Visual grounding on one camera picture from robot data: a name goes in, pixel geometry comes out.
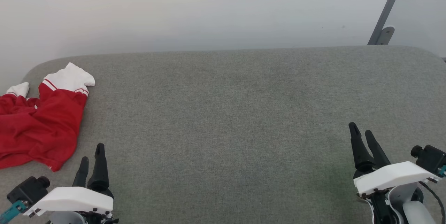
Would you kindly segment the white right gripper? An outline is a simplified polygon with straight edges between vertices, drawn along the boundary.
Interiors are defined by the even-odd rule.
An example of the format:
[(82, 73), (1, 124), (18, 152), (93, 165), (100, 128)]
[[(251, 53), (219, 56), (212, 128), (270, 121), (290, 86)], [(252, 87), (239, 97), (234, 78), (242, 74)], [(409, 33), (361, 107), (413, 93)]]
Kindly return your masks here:
[(354, 184), (358, 200), (369, 205), (371, 223), (435, 224), (421, 200), (413, 200), (412, 197), (416, 192), (421, 192), (419, 185), (428, 188), (426, 182), (437, 183), (440, 177), (410, 161), (391, 165), (371, 130), (366, 130), (365, 137), (372, 157), (356, 123), (350, 122), (349, 130), (356, 168)]

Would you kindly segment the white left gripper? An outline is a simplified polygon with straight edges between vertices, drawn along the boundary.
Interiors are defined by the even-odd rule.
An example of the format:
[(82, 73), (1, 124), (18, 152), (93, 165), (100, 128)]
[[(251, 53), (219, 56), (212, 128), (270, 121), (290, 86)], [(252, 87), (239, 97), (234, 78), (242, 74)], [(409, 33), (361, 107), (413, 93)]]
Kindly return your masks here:
[(93, 173), (87, 182), (89, 159), (83, 157), (72, 186), (60, 186), (43, 196), (24, 211), (27, 217), (51, 212), (48, 224), (118, 224), (113, 216), (114, 196), (109, 189), (105, 145), (99, 143), (94, 153)]

